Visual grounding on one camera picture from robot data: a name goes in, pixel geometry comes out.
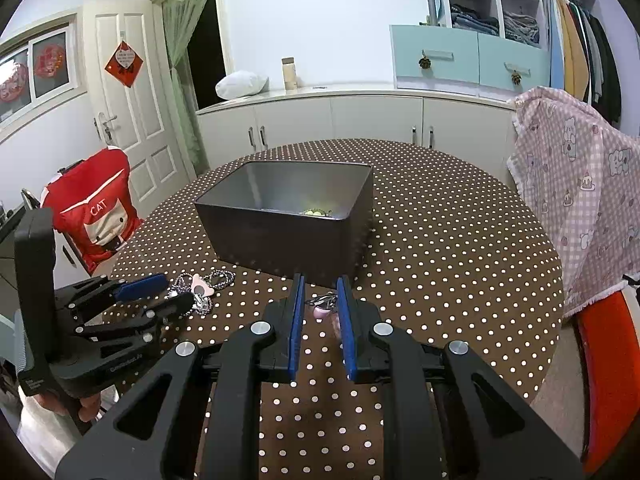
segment silver screw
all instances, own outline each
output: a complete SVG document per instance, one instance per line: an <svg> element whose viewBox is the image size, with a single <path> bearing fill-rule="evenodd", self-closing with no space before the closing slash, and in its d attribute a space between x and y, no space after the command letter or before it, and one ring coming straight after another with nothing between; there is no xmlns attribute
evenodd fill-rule
<svg viewBox="0 0 640 480"><path fill-rule="evenodd" d="M271 325L266 321L256 321L251 325L251 332L255 335L266 334L269 330L271 330Z"/></svg>
<svg viewBox="0 0 640 480"><path fill-rule="evenodd" d="M394 328L389 323L376 323L373 326L373 332L378 335L390 335L394 331Z"/></svg>
<svg viewBox="0 0 640 480"><path fill-rule="evenodd" d="M464 355L469 352L469 345L464 341L452 341L449 343L449 350L455 355Z"/></svg>
<svg viewBox="0 0 640 480"><path fill-rule="evenodd" d="M175 347L175 353L177 353L180 357L187 357L187 355L193 354L196 349L196 345L194 345L191 341L183 341Z"/></svg>

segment white pillow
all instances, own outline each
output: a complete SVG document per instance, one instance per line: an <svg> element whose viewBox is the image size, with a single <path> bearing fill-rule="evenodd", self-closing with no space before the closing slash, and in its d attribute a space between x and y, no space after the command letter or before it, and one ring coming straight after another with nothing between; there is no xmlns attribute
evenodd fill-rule
<svg viewBox="0 0 640 480"><path fill-rule="evenodd" d="M236 99L257 94L267 82L267 78L253 72L239 70L221 79L216 85L216 94L223 99Z"/></svg>

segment yellow garment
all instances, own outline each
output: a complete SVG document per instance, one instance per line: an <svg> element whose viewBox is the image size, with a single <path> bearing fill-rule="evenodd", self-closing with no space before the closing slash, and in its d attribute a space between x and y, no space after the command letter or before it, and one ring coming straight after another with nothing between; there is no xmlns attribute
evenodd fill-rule
<svg viewBox="0 0 640 480"><path fill-rule="evenodd" d="M580 36L575 28L569 7L564 0L557 0L562 15L562 40L564 43L564 89L582 101L589 84L589 66L584 57Z"/></svg>

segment green curtain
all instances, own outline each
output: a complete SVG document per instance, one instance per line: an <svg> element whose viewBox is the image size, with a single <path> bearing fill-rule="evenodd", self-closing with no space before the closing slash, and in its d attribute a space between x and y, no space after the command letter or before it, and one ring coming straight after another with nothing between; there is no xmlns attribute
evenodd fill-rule
<svg viewBox="0 0 640 480"><path fill-rule="evenodd" d="M206 161L202 156L200 139L196 135L198 125L189 112L178 69L186 58L187 46L206 3L207 0L166 0L162 3L164 37L169 55L172 89L178 108L180 129L189 157L198 174L206 168Z"/></svg>

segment human hand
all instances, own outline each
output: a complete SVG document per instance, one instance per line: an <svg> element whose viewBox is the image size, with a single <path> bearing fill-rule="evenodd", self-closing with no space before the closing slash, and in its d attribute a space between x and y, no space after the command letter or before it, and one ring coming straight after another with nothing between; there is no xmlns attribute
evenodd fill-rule
<svg viewBox="0 0 640 480"><path fill-rule="evenodd" d="M68 411L62 405L62 402L52 393L36 394L33 396L36 402L45 410L57 413L58 415L68 415ZM100 410L100 393L79 399L82 407L78 411L78 417L83 422L89 422L98 415Z"/></svg>

